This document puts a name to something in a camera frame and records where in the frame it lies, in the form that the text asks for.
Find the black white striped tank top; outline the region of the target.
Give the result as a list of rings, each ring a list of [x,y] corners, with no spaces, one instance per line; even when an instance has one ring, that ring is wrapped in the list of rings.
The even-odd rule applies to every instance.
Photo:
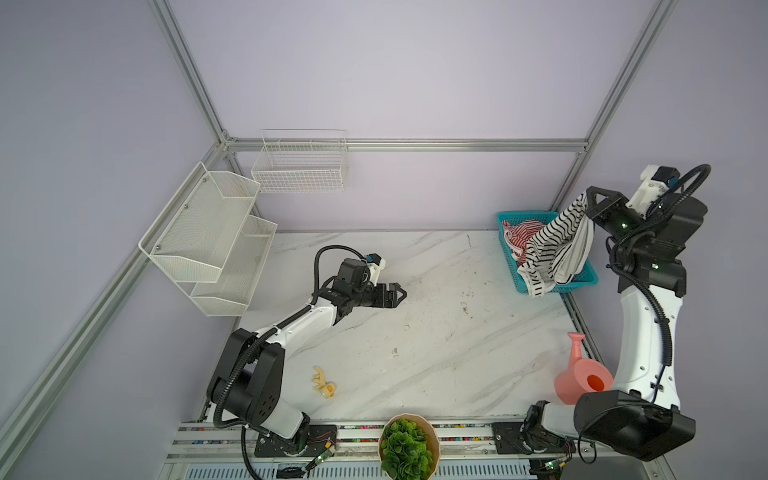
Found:
[[[595,232],[594,222],[586,215],[587,199],[581,193],[557,219],[544,226],[527,244],[526,260],[520,265],[523,275],[528,271],[530,278],[533,271],[546,264],[552,264],[554,275],[570,276],[577,272],[584,258],[588,259]],[[531,298],[534,289],[529,287]]]

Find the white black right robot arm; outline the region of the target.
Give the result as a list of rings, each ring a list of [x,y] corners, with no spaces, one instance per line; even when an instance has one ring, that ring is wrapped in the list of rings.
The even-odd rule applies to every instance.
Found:
[[[572,274],[586,260],[595,227],[605,230],[606,267],[619,278],[623,312],[613,383],[569,395],[558,405],[531,406],[521,428],[530,449],[588,440],[651,461],[694,438],[696,424],[680,412],[674,379],[675,326],[687,291],[677,256],[707,213],[693,194],[710,172],[708,164],[686,174],[650,165],[631,198],[592,186],[530,240],[519,271],[534,291],[543,280],[536,259],[549,254],[552,271]]]

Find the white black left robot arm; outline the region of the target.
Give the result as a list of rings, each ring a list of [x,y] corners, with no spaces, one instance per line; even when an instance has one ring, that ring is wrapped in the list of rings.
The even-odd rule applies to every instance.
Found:
[[[310,419],[281,398],[285,362],[356,308],[397,308],[407,292],[379,280],[385,266],[376,253],[339,244],[321,247],[313,260],[312,293],[302,308],[258,331],[237,329],[226,341],[206,391],[214,427],[252,429],[303,449]]]

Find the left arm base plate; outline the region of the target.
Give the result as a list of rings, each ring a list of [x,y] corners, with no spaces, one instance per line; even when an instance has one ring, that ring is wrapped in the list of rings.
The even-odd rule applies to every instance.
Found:
[[[309,424],[300,427],[290,439],[275,433],[259,436],[252,454],[256,458],[316,457],[335,444],[338,427],[332,424]]]

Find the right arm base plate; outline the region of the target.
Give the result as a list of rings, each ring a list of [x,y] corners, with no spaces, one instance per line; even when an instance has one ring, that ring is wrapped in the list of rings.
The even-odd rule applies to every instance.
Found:
[[[494,422],[491,424],[496,451],[501,455],[534,455],[571,453],[569,441],[525,422]]]

